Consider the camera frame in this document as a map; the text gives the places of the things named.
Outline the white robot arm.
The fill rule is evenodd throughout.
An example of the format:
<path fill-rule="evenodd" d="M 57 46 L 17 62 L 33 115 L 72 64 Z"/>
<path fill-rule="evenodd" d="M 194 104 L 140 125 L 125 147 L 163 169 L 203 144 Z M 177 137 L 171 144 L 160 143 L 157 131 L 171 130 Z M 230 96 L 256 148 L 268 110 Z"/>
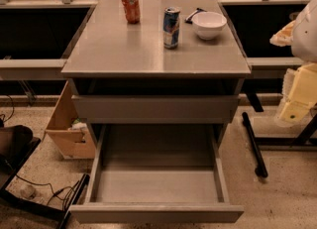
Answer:
<path fill-rule="evenodd" d="M 304 9 L 269 42 L 278 47 L 291 46 L 295 57 L 304 61 L 297 70 L 289 68 L 283 78 L 282 99 L 275 122 L 290 127 L 300 122 L 317 104 L 317 0 Z"/>

